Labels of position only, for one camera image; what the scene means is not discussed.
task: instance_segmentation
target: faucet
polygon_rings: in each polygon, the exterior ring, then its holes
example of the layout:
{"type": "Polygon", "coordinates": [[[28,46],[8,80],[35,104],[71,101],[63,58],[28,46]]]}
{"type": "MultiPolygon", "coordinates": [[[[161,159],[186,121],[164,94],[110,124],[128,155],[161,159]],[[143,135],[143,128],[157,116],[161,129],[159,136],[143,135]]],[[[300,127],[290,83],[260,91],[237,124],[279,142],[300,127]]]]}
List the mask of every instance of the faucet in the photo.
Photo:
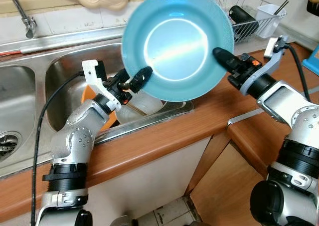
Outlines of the faucet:
{"type": "Polygon", "coordinates": [[[32,39],[34,37],[35,34],[35,27],[36,27],[36,22],[35,20],[32,18],[30,18],[25,11],[22,9],[21,4],[18,0],[12,0],[15,7],[18,9],[21,17],[22,17],[22,22],[25,25],[25,31],[26,34],[25,36],[29,39],[32,39]]]}

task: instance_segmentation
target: clear plastic container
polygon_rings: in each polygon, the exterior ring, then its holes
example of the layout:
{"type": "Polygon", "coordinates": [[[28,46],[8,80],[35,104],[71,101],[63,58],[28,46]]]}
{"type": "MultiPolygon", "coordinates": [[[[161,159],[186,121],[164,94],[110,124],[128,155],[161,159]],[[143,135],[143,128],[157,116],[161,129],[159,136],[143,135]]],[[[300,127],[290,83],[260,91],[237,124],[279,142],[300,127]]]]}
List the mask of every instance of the clear plastic container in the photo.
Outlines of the clear plastic container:
{"type": "Polygon", "coordinates": [[[261,31],[258,31],[257,35],[261,38],[265,39],[271,37],[281,19],[287,15],[287,11],[284,8],[277,15],[274,15],[273,13],[275,13],[278,8],[279,6],[274,4],[261,5],[257,7],[256,20],[273,17],[267,26],[265,26],[261,31]]]}

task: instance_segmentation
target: wooden countertop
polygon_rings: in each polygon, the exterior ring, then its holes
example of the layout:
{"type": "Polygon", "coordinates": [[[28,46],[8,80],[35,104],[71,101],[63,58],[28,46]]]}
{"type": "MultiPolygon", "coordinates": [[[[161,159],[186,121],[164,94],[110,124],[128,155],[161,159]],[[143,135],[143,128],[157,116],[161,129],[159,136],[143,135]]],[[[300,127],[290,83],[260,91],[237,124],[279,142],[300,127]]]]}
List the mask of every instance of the wooden countertop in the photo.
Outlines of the wooden countertop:
{"type": "MultiPolygon", "coordinates": [[[[301,59],[308,58],[310,53],[307,50],[295,46],[301,59]]],[[[252,55],[261,60],[263,51],[252,55]]],[[[319,78],[315,74],[306,69],[304,72],[309,89],[319,85],[319,78]]],[[[302,90],[295,63],[288,52],[273,77],[283,79],[297,90],[302,90]]],[[[195,111],[192,113],[95,147],[89,164],[87,186],[99,184],[217,134],[226,129],[229,119],[258,108],[255,99],[242,96],[228,83],[227,77],[193,102],[195,111]]],[[[38,206],[41,194],[46,191],[46,182],[41,181],[42,175],[48,173],[49,167],[49,164],[38,167],[38,206]]],[[[0,181],[0,192],[0,222],[30,211],[31,170],[0,181]]]]}
{"type": "MultiPolygon", "coordinates": [[[[319,92],[310,95],[319,104],[319,92]]],[[[262,176],[276,160],[284,138],[290,133],[288,125],[276,122],[267,113],[261,113],[237,122],[227,128],[227,133],[262,176]]]]}

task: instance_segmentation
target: tiled floor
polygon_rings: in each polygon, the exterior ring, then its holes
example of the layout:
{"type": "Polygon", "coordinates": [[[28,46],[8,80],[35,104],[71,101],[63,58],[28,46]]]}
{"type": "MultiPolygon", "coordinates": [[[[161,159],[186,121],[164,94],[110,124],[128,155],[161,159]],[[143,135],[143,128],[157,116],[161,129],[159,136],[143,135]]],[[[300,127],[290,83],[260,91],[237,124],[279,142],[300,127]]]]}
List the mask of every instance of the tiled floor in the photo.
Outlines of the tiled floor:
{"type": "Polygon", "coordinates": [[[198,221],[187,205],[188,198],[179,198],[138,219],[139,226],[184,226],[198,221]]]}

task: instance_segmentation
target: black cable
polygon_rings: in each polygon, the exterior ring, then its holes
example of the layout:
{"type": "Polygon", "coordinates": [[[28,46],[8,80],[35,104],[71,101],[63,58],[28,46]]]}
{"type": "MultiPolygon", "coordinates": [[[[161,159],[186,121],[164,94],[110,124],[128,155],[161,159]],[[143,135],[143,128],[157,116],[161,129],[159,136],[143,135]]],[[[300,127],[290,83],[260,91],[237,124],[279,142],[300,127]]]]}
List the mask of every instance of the black cable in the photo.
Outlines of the black cable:
{"type": "Polygon", "coordinates": [[[39,148],[39,138],[40,138],[40,131],[41,131],[41,124],[42,120],[45,114],[46,109],[48,108],[50,102],[52,99],[56,96],[56,94],[70,81],[74,80],[78,76],[84,76],[84,72],[80,71],[73,76],[71,76],[69,79],[67,79],[57,90],[49,97],[49,99],[46,101],[44,107],[42,108],[42,111],[40,113],[40,117],[38,120],[37,128],[36,128],[36,136],[35,136],[35,147],[34,147],[34,156],[33,156],[33,165],[32,165],[32,203],[31,203],[31,226],[35,226],[35,180],[36,180],[36,163],[38,158],[38,148],[39,148]]]}
{"type": "Polygon", "coordinates": [[[287,48],[290,50],[291,54],[293,55],[295,63],[297,65],[297,69],[298,69],[298,73],[299,73],[299,76],[300,76],[301,84],[303,85],[305,98],[309,102],[311,102],[310,101],[309,92],[308,92],[308,88],[307,88],[306,79],[305,79],[304,72],[303,72],[303,67],[301,66],[300,60],[298,58],[298,55],[297,55],[295,49],[290,44],[287,44],[287,48]]]}

